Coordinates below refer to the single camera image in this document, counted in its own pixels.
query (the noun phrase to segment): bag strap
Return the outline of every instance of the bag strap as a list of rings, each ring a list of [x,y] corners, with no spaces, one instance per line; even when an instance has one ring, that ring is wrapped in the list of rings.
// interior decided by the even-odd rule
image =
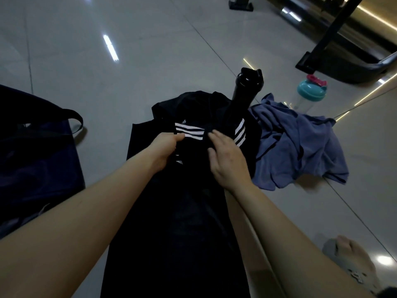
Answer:
[[[2,103],[0,107],[0,128],[6,125],[61,122],[68,119],[76,119],[81,124],[74,133],[83,128],[83,118],[76,111],[62,109],[32,94],[0,85],[0,100]],[[65,135],[71,135],[71,133],[63,134],[54,131],[18,127],[13,134],[3,140],[54,138]]]

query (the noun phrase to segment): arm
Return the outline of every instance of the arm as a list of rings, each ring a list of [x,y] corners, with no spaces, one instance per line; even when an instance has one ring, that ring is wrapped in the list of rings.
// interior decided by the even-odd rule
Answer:
[[[288,297],[371,298],[252,182],[244,155],[232,139],[214,131],[208,149],[216,180],[240,203],[254,226],[271,267]]]
[[[70,297],[183,134],[162,133],[114,173],[0,241],[0,297]]]

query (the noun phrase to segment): forearm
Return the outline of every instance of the forearm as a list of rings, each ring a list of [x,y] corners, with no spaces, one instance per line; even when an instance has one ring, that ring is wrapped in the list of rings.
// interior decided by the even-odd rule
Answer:
[[[154,170],[146,150],[0,241],[1,297],[70,297]]]
[[[372,297],[341,270],[256,186],[233,193],[254,226],[289,298]]]

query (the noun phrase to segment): floor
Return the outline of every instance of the floor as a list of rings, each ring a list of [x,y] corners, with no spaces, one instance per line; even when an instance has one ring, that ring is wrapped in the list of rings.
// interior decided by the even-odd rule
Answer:
[[[90,185],[124,163],[132,123],[150,120],[156,102],[192,90],[231,97],[241,67],[263,71],[254,102],[269,92],[291,100],[305,78],[294,66],[315,43],[266,0],[251,0],[252,13],[227,1],[1,0],[0,83],[82,115],[77,150]],[[319,248],[338,234],[362,244],[383,285],[397,285],[395,73],[360,86],[317,73],[329,91],[309,114],[338,119],[348,183],[266,192]],[[75,298],[99,297],[105,263],[106,252]]]

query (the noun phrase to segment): tile grout line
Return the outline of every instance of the tile grout line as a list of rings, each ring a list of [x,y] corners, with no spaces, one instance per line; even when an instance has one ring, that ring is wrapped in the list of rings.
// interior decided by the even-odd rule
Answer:
[[[354,109],[357,109],[358,107],[360,107],[360,106],[366,104],[367,102],[370,102],[370,101],[372,101],[372,100],[375,100],[375,99],[377,99],[378,97],[380,97],[380,96],[382,96],[382,95],[384,95],[384,94],[386,94],[386,93],[389,93],[391,90],[394,90],[395,88],[397,88],[397,86],[395,86],[395,87],[393,87],[393,88],[387,90],[386,92],[384,92],[384,93],[382,93],[382,94],[380,94],[380,95],[374,97],[373,99],[367,100],[367,101],[363,102],[362,104],[360,104],[360,105],[358,105],[358,106],[355,106],[355,107],[351,108],[350,110],[344,111],[343,113],[341,113],[341,114],[339,114],[339,115],[336,115],[336,116],[334,117],[334,119],[335,119],[336,117],[342,116],[343,114],[345,114],[345,113],[347,113],[347,112],[349,112],[349,111],[353,111]]]
[[[211,47],[210,44],[208,44],[208,42],[206,41],[206,39],[201,35],[201,33],[196,29],[196,27],[193,26],[193,24],[186,18],[186,16],[181,12],[181,10],[179,9],[179,7],[177,7],[177,5],[175,5],[175,3],[172,0],[169,0],[172,5],[175,6],[175,8],[181,13],[181,15],[186,19],[186,21],[190,24],[190,26],[196,30],[196,32],[198,33],[199,36],[201,36],[201,38],[204,40],[204,42],[206,42],[206,44],[211,48],[212,51],[214,51],[214,53],[219,57],[219,59],[222,61],[222,63],[225,64],[225,66],[230,70],[230,72],[237,77],[237,75],[234,74],[234,72],[230,69],[230,67],[225,63],[225,61],[219,56],[218,53],[216,53],[216,51]]]
[[[25,35],[26,35],[26,47],[27,47],[27,62],[29,68],[29,78],[30,78],[30,90],[31,94],[33,95],[33,81],[32,81],[32,68],[30,63],[30,46],[29,46],[29,36],[27,34],[27,14],[26,14],[26,7],[23,7],[23,28],[25,28]]]
[[[324,180],[327,182],[327,184],[332,188],[332,190],[339,196],[339,198],[346,204],[346,206],[353,212],[353,214],[360,220],[360,222],[365,226],[365,228],[373,235],[373,237],[378,241],[378,243],[386,250],[386,252],[390,255],[391,258],[394,259],[394,261],[397,263],[397,260],[394,258],[394,256],[389,252],[389,250],[386,249],[386,247],[381,243],[381,241],[375,236],[375,234],[371,231],[371,229],[364,223],[364,221],[358,216],[357,213],[350,207],[350,205],[341,197],[341,195],[335,190],[334,187],[328,182],[326,178]]]

